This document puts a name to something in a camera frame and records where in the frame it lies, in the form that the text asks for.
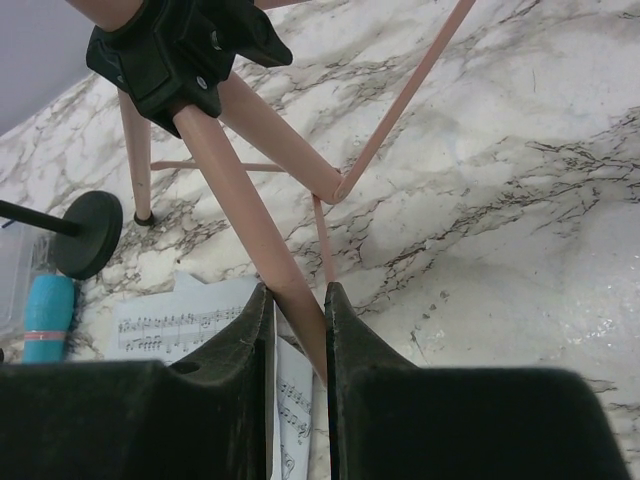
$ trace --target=marble table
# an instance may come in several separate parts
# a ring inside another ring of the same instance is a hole
[[[236,71],[336,167],[359,153],[454,2],[328,0],[272,18],[291,67]],[[327,209],[339,279],[362,319],[423,366],[557,365],[597,392],[640,473],[640,7],[478,2],[371,168]],[[113,87],[91,75],[0,140],[0,196],[59,214],[115,193],[126,224],[82,285],[72,358],[100,359],[115,302],[254,273],[198,171],[153,174],[160,223],[135,225]],[[265,159],[235,135],[241,158]],[[153,132],[156,160],[189,160]],[[309,195],[252,174],[321,298]],[[5,345],[13,359],[20,343]],[[315,390],[310,478],[329,478]]]

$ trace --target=black rubber foot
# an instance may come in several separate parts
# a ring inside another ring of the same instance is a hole
[[[140,220],[138,218],[138,214],[134,213],[133,214],[133,221],[136,222],[141,227],[151,227],[151,226],[155,225],[156,217],[154,217],[153,216],[153,212],[151,212],[151,215],[149,215],[149,218],[147,218],[146,220]]]
[[[75,237],[56,234],[53,260],[67,277],[86,280],[104,268],[120,240],[122,207],[107,192],[88,192],[71,204],[63,217],[80,225]]]

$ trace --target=wall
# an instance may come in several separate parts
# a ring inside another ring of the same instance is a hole
[[[92,28],[63,0],[0,1],[0,135],[89,73]]]

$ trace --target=sheet music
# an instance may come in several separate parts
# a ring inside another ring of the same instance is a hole
[[[231,323],[257,284],[254,277],[244,277],[206,285],[176,272],[173,292],[116,305],[105,359],[176,362]],[[275,357],[277,411],[274,408],[271,478],[306,480],[313,370],[307,358],[281,338],[276,339]]]

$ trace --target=black rod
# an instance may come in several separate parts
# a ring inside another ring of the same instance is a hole
[[[80,233],[80,225],[77,223],[52,217],[46,213],[36,212],[30,208],[14,205],[4,200],[0,200],[0,217],[26,223],[33,227],[44,228],[45,230],[61,233],[62,235],[68,235],[70,237],[75,237]]]

